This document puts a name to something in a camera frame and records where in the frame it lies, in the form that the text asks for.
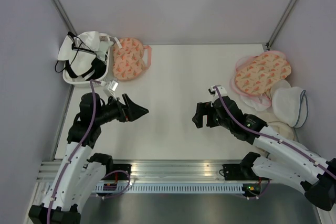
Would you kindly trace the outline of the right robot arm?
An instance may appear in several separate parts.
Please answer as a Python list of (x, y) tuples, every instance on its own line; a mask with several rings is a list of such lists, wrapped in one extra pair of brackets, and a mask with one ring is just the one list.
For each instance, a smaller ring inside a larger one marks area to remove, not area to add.
[(196, 127), (221, 126), (238, 140), (272, 154), (272, 161), (249, 152), (240, 163), (239, 172), (245, 179), (255, 176), (275, 180), (304, 194), (314, 206), (331, 211), (335, 205), (335, 159), (326, 160), (303, 145), (288, 140), (264, 120), (243, 113), (229, 97), (213, 102), (200, 102), (192, 121)]

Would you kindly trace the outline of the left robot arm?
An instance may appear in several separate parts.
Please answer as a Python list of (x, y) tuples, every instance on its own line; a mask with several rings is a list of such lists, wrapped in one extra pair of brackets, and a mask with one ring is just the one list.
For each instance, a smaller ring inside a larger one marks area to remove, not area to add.
[(95, 92), (81, 97), (79, 113), (68, 132), (66, 152), (56, 177), (39, 205), (32, 205), (28, 216), (32, 223), (80, 223), (84, 205), (95, 186), (108, 180), (116, 170), (113, 158), (92, 153), (101, 134), (101, 126), (113, 120), (133, 122), (149, 113), (127, 94), (123, 101), (109, 97), (104, 103)]

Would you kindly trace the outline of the floral mesh laundry bag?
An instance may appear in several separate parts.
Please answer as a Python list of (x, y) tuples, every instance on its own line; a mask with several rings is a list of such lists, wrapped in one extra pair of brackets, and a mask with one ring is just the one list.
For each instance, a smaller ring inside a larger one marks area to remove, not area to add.
[(113, 76), (130, 81), (144, 74), (151, 66), (152, 48), (135, 38), (121, 38), (113, 46)]

